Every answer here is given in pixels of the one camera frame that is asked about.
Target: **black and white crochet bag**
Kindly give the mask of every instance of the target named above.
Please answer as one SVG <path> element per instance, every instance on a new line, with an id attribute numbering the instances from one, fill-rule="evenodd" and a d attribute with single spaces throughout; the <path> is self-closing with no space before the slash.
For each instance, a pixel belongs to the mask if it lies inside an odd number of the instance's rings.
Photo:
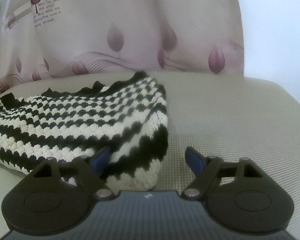
<path id="1" fill-rule="evenodd" d="M 0 163 L 29 173 L 44 158 L 71 161 L 110 146 L 102 179 L 114 191 L 156 184 L 168 147 L 166 94 L 144 72 L 110 87 L 0 98 Z"/>

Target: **crocheted blanket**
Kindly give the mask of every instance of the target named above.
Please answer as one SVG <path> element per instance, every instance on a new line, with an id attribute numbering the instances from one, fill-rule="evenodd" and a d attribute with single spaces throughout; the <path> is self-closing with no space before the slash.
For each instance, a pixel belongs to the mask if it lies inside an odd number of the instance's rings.
<path id="1" fill-rule="evenodd" d="M 166 93 L 144 72 L 76 93 L 0 98 L 0 163 L 29 173 L 47 157 L 71 161 L 104 146 L 111 161 L 101 178 L 114 191 L 148 190 L 168 147 Z"/>

